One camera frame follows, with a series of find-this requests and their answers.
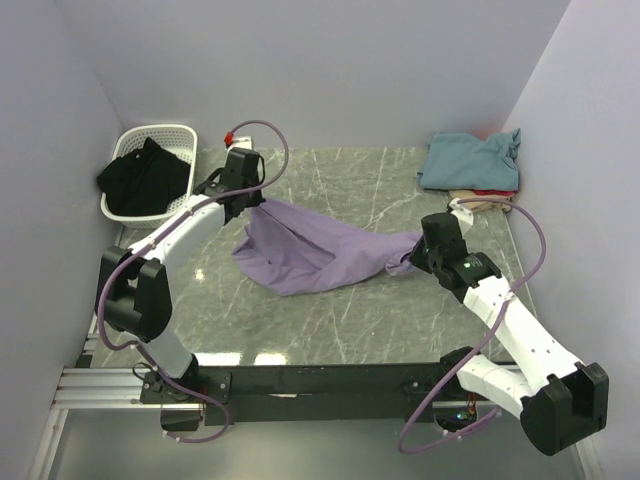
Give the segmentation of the aluminium rail frame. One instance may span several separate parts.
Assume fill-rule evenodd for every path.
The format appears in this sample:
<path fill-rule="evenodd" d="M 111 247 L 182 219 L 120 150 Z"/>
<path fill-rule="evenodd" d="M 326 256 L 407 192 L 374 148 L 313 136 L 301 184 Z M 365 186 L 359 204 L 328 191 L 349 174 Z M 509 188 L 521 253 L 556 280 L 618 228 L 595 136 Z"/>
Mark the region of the aluminium rail frame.
<path fill-rule="evenodd" d="M 168 274 L 188 255 L 176 240 L 150 237 L 127 249 L 110 248 L 102 259 L 96 329 L 87 337 L 113 352 L 132 349 L 151 365 L 140 380 L 124 369 L 70 368 L 63 371 L 45 431 L 28 477 L 46 479 L 67 415 L 75 409 L 140 407 L 138 396 L 155 385 L 178 392 L 193 391 L 197 360 L 178 339 L 169 321 L 172 313 Z"/>

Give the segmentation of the teal folded t shirt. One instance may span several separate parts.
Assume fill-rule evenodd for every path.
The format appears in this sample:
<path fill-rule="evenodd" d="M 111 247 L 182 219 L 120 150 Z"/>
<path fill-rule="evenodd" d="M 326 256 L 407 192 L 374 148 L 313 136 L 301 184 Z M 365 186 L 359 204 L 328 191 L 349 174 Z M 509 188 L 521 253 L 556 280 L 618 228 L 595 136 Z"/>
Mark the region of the teal folded t shirt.
<path fill-rule="evenodd" d="M 517 191 L 520 145 L 520 129 L 485 140 L 468 133 L 437 133 L 417 172 L 417 183 L 426 190 Z"/>

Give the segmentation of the black t shirt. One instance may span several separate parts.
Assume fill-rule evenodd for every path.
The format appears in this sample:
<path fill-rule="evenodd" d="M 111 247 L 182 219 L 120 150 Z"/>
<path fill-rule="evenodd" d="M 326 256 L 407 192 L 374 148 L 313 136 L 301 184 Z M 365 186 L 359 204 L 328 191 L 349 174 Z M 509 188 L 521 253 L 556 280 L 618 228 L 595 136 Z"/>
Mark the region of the black t shirt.
<path fill-rule="evenodd" d="M 109 211 L 118 216 L 160 215 L 187 192 L 190 165 L 147 137 L 141 148 L 110 162 L 97 176 Z"/>

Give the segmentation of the purple t shirt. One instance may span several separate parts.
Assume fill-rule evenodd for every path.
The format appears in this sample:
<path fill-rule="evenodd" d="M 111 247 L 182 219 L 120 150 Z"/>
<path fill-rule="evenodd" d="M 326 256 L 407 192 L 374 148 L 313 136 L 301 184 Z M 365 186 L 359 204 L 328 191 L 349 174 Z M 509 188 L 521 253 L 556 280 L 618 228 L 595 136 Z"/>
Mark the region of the purple t shirt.
<path fill-rule="evenodd" d="M 245 239 L 232 252 L 248 278 L 280 295 L 319 293 L 385 271 L 413 271 L 408 257 L 422 234 L 369 232 L 313 210 L 267 199 L 250 211 Z"/>

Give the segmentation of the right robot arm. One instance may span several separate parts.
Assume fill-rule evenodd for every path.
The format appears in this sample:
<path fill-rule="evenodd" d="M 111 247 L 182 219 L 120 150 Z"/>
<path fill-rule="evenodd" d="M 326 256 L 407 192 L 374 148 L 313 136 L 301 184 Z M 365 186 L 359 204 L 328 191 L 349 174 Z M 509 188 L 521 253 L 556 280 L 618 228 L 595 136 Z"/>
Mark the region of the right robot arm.
<path fill-rule="evenodd" d="M 406 425 L 413 426 L 441 391 L 452 399 L 476 393 L 518 418 L 534 447 L 552 456 L 605 428 L 609 377 L 555 340 L 487 255 L 468 251 L 464 236 L 472 225 L 473 214 L 463 207 L 423 217 L 409 260 L 475 314 L 489 329 L 486 337 L 497 339 L 520 371 L 493 363 L 481 345 L 461 350 Z"/>

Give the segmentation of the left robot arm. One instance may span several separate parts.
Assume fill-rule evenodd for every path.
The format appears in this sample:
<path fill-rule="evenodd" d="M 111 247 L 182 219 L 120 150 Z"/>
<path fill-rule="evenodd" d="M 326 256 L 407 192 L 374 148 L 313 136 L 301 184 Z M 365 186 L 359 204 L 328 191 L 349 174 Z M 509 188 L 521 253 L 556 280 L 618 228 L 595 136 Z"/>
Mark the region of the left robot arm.
<path fill-rule="evenodd" d="M 103 343 L 133 348 L 164 380 L 176 401 L 200 388 L 199 364 L 173 329 L 169 271 L 210 234 L 263 202 L 265 161 L 254 150 L 231 147 L 226 163 L 198 185 L 186 203 L 147 239 L 128 249 L 111 247 L 100 264 L 96 315 Z"/>

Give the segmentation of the tan folded t shirt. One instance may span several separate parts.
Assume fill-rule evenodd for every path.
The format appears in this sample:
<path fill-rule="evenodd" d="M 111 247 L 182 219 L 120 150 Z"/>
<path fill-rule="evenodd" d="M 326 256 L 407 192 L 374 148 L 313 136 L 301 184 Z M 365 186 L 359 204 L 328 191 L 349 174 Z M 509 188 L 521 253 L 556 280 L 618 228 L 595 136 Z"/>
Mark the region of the tan folded t shirt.
<path fill-rule="evenodd" d="M 512 198 L 504 197 L 478 197 L 474 195 L 472 190 L 449 190 L 448 194 L 451 199 L 460 198 L 461 202 L 473 212 L 481 212 L 490 209 L 500 209 L 508 212 L 511 209 Z"/>

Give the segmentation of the white laundry basket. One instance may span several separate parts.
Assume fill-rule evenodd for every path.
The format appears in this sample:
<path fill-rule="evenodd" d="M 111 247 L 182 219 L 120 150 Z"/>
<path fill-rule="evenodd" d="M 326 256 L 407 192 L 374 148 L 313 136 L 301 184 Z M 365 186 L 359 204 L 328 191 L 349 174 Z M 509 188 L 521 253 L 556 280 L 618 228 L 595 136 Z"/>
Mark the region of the white laundry basket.
<path fill-rule="evenodd" d="M 98 174 L 101 211 L 129 228 L 156 228 L 190 197 L 197 134 L 180 124 L 135 127 L 118 140 Z"/>

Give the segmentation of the red folded t shirt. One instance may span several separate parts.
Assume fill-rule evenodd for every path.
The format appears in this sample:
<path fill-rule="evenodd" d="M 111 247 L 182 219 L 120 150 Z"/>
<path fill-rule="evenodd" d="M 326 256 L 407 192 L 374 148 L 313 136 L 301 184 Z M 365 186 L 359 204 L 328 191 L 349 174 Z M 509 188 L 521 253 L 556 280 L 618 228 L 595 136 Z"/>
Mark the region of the red folded t shirt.
<path fill-rule="evenodd" d="M 516 195 L 517 191 L 502 191 L 502 190 L 472 190 L 474 195 L 478 197 L 504 197 L 512 198 Z"/>

